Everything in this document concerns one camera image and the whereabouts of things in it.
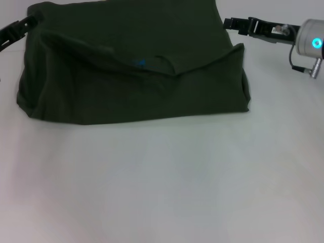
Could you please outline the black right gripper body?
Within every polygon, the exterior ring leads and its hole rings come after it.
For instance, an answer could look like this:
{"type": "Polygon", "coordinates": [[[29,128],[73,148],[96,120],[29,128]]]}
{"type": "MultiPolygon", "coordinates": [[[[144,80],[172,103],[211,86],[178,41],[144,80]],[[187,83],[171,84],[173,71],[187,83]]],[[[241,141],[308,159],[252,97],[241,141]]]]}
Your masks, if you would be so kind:
{"type": "Polygon", "coordinates": [[[301,26],[268,22],[249,17],[250,37],[269,43],[282,43],[292,45],[295,43],[297,33],[301,26]]]}

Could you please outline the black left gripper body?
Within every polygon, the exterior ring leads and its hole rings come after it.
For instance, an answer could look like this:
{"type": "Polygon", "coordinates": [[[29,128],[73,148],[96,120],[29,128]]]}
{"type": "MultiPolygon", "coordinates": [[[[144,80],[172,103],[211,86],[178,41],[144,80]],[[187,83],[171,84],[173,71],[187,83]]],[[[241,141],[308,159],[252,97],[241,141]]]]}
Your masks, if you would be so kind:
{"type": "Polygon", "coordinates": [[[15,34],[13,29],[13,24],[10,24],[3,29],[1,29],[1,49],[2,52],[8,46],[12,45],[15,42],[15,34]]]}

